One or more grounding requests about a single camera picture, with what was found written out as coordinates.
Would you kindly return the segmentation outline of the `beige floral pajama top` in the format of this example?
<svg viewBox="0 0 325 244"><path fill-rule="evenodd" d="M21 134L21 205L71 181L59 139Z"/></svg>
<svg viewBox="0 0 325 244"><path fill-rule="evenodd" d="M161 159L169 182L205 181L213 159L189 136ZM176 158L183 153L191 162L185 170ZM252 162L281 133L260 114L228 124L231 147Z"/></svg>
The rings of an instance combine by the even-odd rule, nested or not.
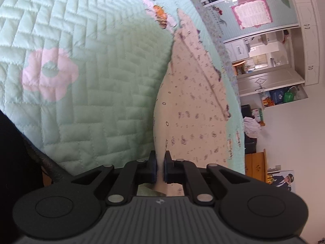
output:
<svg viewBox="0 0 325 244"><path fill-rule="evenodd" d="M158 179L154 189L167 196L181 196L183 189L164 181L164 156L227 166L226 124L230 108L222 76L199 38L192 19L177 11L180 27L173 35L172 55L159 88L154 109L154 146Z"/></svg>

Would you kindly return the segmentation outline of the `wooden cabinet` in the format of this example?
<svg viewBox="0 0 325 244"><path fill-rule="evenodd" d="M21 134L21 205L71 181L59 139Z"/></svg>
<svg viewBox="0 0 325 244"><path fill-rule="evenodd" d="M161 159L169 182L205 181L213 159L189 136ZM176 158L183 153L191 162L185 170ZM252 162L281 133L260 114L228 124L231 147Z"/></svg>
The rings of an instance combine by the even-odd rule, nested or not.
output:
<svg viewBox="0 0 325 244"><path fill-rule="evenodd" d="M245 174L262 182L267 182L267 154L263 152L245 155Z"/></svg>

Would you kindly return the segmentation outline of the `black chair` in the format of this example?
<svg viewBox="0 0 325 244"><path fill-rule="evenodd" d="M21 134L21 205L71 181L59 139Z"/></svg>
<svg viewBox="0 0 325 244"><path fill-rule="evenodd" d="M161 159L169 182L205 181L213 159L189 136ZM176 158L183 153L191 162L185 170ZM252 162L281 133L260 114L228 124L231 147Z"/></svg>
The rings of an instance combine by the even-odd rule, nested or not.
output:
<svg viewBox="0 0 325 244"><path fill-rule="evenodd" d="M261 126L252 115L250 105L242 105L241 113L244 119L245 154L253 154L256 153L257 138Z"/></svg>

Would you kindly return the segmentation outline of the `white cloth pile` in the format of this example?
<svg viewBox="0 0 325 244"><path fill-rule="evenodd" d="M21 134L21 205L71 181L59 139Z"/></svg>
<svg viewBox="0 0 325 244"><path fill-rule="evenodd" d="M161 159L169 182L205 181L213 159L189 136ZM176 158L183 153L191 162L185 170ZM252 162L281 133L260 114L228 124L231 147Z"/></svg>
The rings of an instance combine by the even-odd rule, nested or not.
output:
<svg viewBox="0 0 325 244"><path fill-rule="evenodd" d="M244 132L249 138L257 139L261 132L261 125L251 117L244 117Z"/></svg>

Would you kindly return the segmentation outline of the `white panel door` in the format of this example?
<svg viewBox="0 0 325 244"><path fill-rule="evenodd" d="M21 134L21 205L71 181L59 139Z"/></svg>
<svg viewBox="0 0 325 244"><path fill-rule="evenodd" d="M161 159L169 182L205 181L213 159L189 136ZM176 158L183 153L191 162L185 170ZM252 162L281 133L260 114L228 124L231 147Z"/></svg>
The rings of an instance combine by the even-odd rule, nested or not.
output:
<svg viewBox="0 0 325 244"><path fill-rule="evenodd" d="M304 82L305 79L292 68L280 68L247 77L242 76L237 79L240 97L299 85Z"/></svg>

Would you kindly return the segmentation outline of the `mint green bee quilt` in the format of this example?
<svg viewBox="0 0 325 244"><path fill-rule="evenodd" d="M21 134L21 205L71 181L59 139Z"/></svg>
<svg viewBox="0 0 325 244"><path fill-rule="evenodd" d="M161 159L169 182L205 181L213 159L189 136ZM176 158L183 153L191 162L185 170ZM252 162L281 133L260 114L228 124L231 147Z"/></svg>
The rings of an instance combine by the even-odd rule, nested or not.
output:
<svg viewBox="0 0 325 244"><path fill-rule="evenodd" d="M1 0L1 111L73 175L146 158L178 10L225 86L231 116L219 164L244 172L238 87L197 0Z"/></svg>

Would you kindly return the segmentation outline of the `white drawer cabinet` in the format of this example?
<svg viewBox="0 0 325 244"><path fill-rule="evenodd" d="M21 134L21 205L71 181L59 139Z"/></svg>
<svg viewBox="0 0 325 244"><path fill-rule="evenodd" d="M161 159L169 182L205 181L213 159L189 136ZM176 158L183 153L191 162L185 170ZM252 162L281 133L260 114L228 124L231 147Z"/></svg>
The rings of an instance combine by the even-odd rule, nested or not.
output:
<svg viewBox="0 0 325 244"><path fill-rule="evenodd" d="M249 58L248 48L244 40L236 40L225 44L231 62Z"/></svg>

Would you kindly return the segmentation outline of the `purple dotted bed sheet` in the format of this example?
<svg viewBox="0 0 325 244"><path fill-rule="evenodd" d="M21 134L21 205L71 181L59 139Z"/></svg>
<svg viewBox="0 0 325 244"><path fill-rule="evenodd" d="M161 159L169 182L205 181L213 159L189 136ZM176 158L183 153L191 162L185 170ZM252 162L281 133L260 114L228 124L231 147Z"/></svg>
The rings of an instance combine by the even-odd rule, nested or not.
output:
<svg viewBox="0 0 325 244"><path fill-rule="evenodd" d="M213 22L214 18L212 16L212 13L209 9L204 8L200 0L191 0L194 7L196 8L198 14L202 18L204 25L207 28L207 32L210 35L210 38L215 46L215 49L217 53L219 54L221 64L225 70L225 73L230 81L230 84L235 92L236 99L241 105L240 97L239 97L239 91L238 91L238 84L237 84L237 78L234 73L234 70L232 68L230 56L226 50L226 47L223 43L223 40L221 38L221 31L219 29L218 23L215 24Z"/></svg>

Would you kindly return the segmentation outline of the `blue sliding wardrobe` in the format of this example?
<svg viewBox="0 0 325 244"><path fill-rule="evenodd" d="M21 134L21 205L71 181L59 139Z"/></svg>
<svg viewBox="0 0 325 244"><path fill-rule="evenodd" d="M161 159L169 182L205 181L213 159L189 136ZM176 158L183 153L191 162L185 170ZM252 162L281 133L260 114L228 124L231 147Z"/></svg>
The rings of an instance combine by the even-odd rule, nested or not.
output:
<svg viewBox="0 0 325 244"><path fill-rule="evenodd" d="M293 0L200 0L224 42L299 25Z"/></svg>

